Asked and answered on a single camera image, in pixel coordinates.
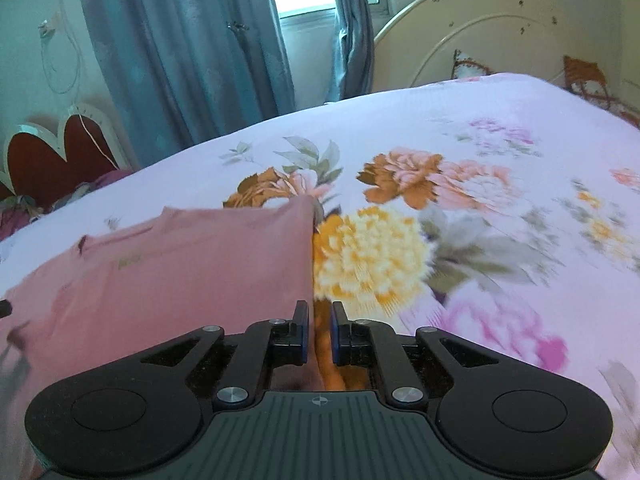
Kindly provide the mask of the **red heart-shaped headboard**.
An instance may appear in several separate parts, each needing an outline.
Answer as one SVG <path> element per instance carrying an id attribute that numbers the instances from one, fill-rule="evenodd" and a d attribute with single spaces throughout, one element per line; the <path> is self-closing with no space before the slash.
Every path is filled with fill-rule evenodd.
<path id="1" fill-rule="evenodd" d="M 38 206 L 49 207 L 78 184 L 130 168 L 108 117 L 79 103 L 63 113 L 55 132 L 25 122 L 4 139 L 1 197 L 26 195 Z"/>

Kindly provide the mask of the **blue tied right curtain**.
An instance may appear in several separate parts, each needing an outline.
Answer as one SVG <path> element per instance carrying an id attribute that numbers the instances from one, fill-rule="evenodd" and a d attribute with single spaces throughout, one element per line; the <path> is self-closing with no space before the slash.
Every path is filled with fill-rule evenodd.
<path id="1" fill-rule="evenodd" d="M 328 101 L 371 90 L 374 35 L 368 0 L 335 0 L 335 38 Z"/>

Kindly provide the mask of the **pile of clothes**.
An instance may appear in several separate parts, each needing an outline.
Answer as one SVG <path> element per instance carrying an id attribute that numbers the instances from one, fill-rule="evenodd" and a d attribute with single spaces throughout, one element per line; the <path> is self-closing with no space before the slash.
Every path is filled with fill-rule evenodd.
<path id="1" fill-rule="evenodd" d="M 25 226 L 29 226 L 53 211 L 68 204 L 76 202 L 81 197 L 88 195 L 100 188 L 105 188 L 118 180 L 122 180 L 133 174 L 132 170 L 113 170 L 97 178 L 92 182 L 81 182 L 70 194 L 56 200 L 51 206 L 39 206 L 28 195 L 13 195 L 1 201 L 1 236 L 0 240 L 12 236 Z"/>

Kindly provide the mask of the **white orange patterned pillow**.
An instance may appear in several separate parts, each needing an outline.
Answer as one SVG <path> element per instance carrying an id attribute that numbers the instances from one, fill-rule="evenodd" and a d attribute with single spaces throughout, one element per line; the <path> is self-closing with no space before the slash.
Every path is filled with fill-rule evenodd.
<path id="1" fill-rule="evenodd" d="M 486 65 L 478 62 L 471 55 L 457 49 L 454 51 L 454 65 L 452 66 L 452 79 L 469 79 L 474 77 L 490 76 L 494 72 Z"/>

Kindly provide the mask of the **blue left curtain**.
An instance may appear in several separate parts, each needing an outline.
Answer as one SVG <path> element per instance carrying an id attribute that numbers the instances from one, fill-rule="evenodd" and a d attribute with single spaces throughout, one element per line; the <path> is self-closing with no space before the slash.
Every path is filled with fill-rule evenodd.
<path id="1" fill-rule="evenodd" d="M 94 54 L 142 165 L 291 113 L 274 0 L 81 0 Z"/>

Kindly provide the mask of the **floral pink bed sheet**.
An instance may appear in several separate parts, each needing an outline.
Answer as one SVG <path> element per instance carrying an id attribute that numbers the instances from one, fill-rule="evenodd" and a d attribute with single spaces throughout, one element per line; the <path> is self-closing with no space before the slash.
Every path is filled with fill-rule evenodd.
<path id="1" fill-rule="evenodd" d="M 41 389 L 40 479 L 634 479 L 639 133 L 498 74 L 303 110 L 189 148 L 6 240 L 1 298 L 165 209 L 318 200 L 308 360 L 205 325 Z M 369 323 L 332 360 L 330 307 Z"/>

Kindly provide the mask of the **pink knit sweater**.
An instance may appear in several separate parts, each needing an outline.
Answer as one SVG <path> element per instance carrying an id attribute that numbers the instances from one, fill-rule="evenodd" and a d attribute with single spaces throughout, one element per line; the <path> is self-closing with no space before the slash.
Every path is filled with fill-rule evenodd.
<path id="1" fill-rule="evenodd" d="M 165 209 L 86 236 L 14 288 L 1 322 L 1 474 L 35 473 L 30 400 L 58 380 L 205 325 L 241 333 L 311 300 L 318 200 L 277 208 Z"/>

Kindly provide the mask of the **cream round headboard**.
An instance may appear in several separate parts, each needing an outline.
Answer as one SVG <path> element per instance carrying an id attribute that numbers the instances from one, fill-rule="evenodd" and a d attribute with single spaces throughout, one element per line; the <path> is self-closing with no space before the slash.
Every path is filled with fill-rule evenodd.
<path id="1" fill-rule="evenodd" d="M 374 40 L 373 92 L 448 80 L 454 54 L 493 73 L 562 86 L 564 58 L 594 62 L 582 26 L 559 0 L 414 0 Z"/>

